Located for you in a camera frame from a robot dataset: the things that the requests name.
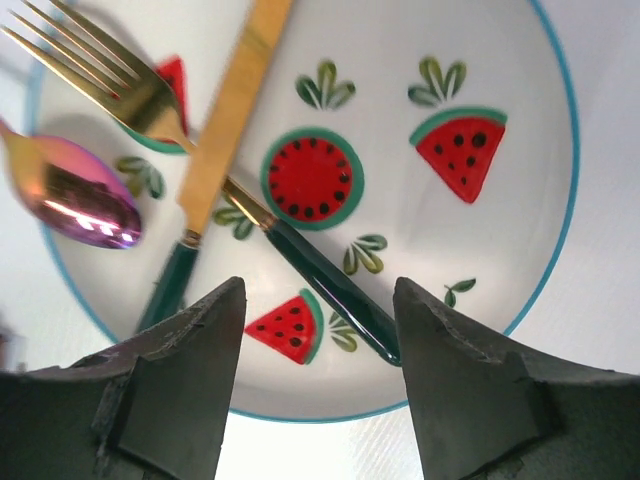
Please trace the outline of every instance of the watermelon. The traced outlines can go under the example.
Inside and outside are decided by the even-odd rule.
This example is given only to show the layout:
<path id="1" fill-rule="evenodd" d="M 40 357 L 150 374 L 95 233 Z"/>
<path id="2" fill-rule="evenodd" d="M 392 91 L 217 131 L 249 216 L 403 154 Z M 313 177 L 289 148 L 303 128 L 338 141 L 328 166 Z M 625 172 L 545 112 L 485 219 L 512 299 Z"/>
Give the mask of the watermelon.
<path id="1" fill-rule="evenodd" d="M 245 333 L 300 365 L 311 363 L 324 331 L 320 304 L 303 288 L 300 294 L 260 317 Z"/>
<path id="2" fill-rule="evenodd" d="M 490 108 L 454 108 L 430 117 L 410 142 L 447 186 L 474 203 L 505 132 L 507 116 Z"/>
<path id="3" fill-rule="evenodd" d="M 261 185 L 277 216 L 301 230 L 324 230 L 356 209 L 364 192 L 364 172 L 340 135 L 304 128 L 273 144 L 262 164 Z"/>
<path id="4" fill-rule="evenodd" d="M 160 75 L 171 87 L 178 99 L 178 105 L 180 106 L 180 112 L 182 113 L 182 129 L 187 131 L 187 91 L 186 91 L 186 75 L 184 64 L 180 57 L 174 55 L 165 62 L 161 63 L 155 68 L 155 72 Z M 160 153 L 184 153 L 182 147 L 170 140 L 159 141 L 147 138 L 140 135 L 133 130 L 124 127 L 118 122 L 124 130 L 133 137 L 138 143 L 144 145 L 151 150 Z"/>

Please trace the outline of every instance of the red watermelon flesh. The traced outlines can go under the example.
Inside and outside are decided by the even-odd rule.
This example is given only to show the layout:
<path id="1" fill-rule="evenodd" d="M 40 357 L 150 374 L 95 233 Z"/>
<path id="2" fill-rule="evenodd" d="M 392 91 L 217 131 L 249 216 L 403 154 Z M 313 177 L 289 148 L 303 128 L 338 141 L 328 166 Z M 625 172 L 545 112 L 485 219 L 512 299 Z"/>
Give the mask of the red watermelon flesh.
<path id="1" fill-rule="evenodd" d="M 300 365 L 311 363 L 322 341 L 324 319 L 313 294 L 300 295 L 260 317 L 245 333 Z"/>
<path id="2" fill-rule="evenodd" d="M 171 89 L 178 98 L 180 112 L 182 114 L 182 129 L 187 131 L 187 90 L 184 63 L 180 57 L 173 56 L 158 65 L 155 69 L 165 82 L 169 84 Z M 170 140 L 163 140 L 166 143 L 174 143 Z"/>
<path id="3" fill-rule="evenodd" d="M 349 158 L 337 145 L 323 138 L 296 138 L 271 159 L 269 194 L 286 216 L 322 222 L 351 195 L 353 175 Z"/>
<path id="4" fill-rule="evenodd" d="M 505 132 L 499 115 L 460 116 L 415 139 L 418 153 L 466 203 L 476 201 Z"/>

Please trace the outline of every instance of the white surface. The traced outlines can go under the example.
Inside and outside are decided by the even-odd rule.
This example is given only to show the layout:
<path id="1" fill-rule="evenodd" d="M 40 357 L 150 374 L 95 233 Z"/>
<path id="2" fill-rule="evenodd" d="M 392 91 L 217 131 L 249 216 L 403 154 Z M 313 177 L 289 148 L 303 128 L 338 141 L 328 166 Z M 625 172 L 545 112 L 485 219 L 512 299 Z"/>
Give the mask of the white surface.
<path id="1" fill-rule="evenodd" d="M 9 23 L 2 0 L 0 21 Z M 581 110 L 581 185 L 572 228 L 547 288 L 513 335 L 573 361 L 640 373 L 637 261 L 640 229 L 640 4 L 545 0 L 569 58 Z M 0 40 L 0 112 L 22 122 L 30 61 Z M 28 338 L 29 368 L 68 365 L 108 342 L 58 276 L 39 228 L 0 185 L 0 312 Z M 418 480 L 407 409 L 333 425 L 288 425 L 231 415 L 216 478 Z"/>
<path id="2" fill-rule="evenodd" d="M 101 0 L 76 3 L 84 11 L 104 8 L 99 6 Z M 135 32 L 135 45 L 150 61 L 159 62 L 169 53 L 180 55 L 187 72 L 187 111 L 195 113 L 192 126 L 199 130 L 211 85 L 219 81 L 245 6 L 192 0 L 187 14 L 173 0 L 155 3 L 163 16 L 146 22 L 139 21 L 145 7 L 137 4 L 139 10 L 132 11 L 127 0 L 112 0 L 103 11 L 108 12 L 110 24 L 118 25 L 117 31 Z M 365 3 L 378 13 L 363 21 Z M 384 236 L 388 240 L 388 248 L 380 252 L 384 270 L 373 275 L 360 268 L 353 281 L 389 314 L 393 314 L 392 292 L 398 277 L 412 278 L 441 298 L 446 291 L 443 285 L 477 278 L 471 292 L 458 296 L 456 308 L 505 331 L 540 283 L 555 251 L 569 198 L 571 119 L 555 52 L 527 0 L 475 0 L 473 6 L 467 0 L 433 4 L 397 0 L 391 10 L 388 5 L 387 0 L 350 0 L 348 6 L 343 0 L 298 0 L 232 174 L 263 198 L 260 172 L 276 139 L 301 126 L 337 132 L 360 157 L 364 195 L 353 215 L 339 225 L 320 232 L 303 231 L 303 235 L 338 265 L 344 249 L 357 237 Z M 169 19 L 177 18 L 178 11 L 191 19 L 189 28 L 195 33 L 158 35 L 159 30 L 170 28 L 173 20 Z M 213 17 L 227 27 L 208 29 Z M 327 38 L 328 24 L 344 33 Z M 128 40 L 123 34 L 120 38 Z M 379 50 L 345 48 L 378 38 L 393 41 Z M 418 65 L 425 55 L 439 59 L 444 75 L 454 59 L 467 65 L 460 91 L 437 108 L 420 107 L 407 99 L 410 85 L 424 83 Z M 309 108 L 294 88 L 295 78 L 301 72 L 314 72 L 323 58 L 336 62 L 339 80 L 351 79 L 357 86 L 353 99 L 337 111 Z M 174 199 L 188 162 L 184 156 L 139 145 L 53 73 L 44 74 L 33 95 L 38 98 L 38 132 L 76 141 L 109 163 L 124 155 L 140 156 L 165 179 L 167 192 L 161 201 L 147 195 L 139 200 L 145 233 L 134 249 L 112 252 L 52 235 L 61 262 L 95 316 L 116 338 L 129 338 L 153 282 L 161 275 L 164 262 L 158 258 L 169 256 L 183 226 L 184 213 Z M 508 119 L 482 193 L 468 205 L 415 151 L 409 137 L 434 115 L 478 105 L 499 109 Z M 228 205 L 221 200 L 219 206 Z M 247 285 L 248 324 L 296 297 L 302 288 L 318 299 L 326 319 L 317 355 L 303 367 L 245 336 L 233 410 L 308 420 L 362 416 L 406 401 L 400 369 L 382 362 L 361 340 L 352 353 L 334 344 L 328 325 L 330 306 L 264 235 L 256 231 L 238 241 L 230 228 L 212 224 L 201 250 L 185 296 L 187 304 L 238 275 Z"/>

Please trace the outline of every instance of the black seed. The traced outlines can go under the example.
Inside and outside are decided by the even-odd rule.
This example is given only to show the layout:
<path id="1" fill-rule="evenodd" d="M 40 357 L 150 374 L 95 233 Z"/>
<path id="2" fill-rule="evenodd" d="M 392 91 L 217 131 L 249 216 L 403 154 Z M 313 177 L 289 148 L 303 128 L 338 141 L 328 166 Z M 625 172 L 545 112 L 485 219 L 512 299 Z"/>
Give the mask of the black seed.
<path id="1" fill-rule="evenodd" d="M 476 133 L 471 139 L 471 145 L 476 148 L 484 147 L 485 143 L 487 143 L 487 136 L 482 132 Z"/>

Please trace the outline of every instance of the fork head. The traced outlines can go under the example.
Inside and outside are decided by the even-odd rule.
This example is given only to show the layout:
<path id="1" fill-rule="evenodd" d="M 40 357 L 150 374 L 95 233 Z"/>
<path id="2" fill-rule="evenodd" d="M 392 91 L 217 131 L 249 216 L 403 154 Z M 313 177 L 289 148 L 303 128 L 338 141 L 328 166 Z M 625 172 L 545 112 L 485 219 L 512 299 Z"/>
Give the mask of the fork head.
<path id="1" fill-rule="evenodd" d="M 190 146 L 182 130 L 178 100 L 167 82 L 83 15 L 60 0 L 50 1 L 61 16 L 66 17 L 69 26 L 28 1 L 24 3 L 71 46 L 63 44 L 23 16 L 12 13 L 20 23 L 53 47 L 57 55 L 7 27 L 3 27 L 3 31 L 124 126 L 154 140 L 173 140 L 183 147 Z"/>

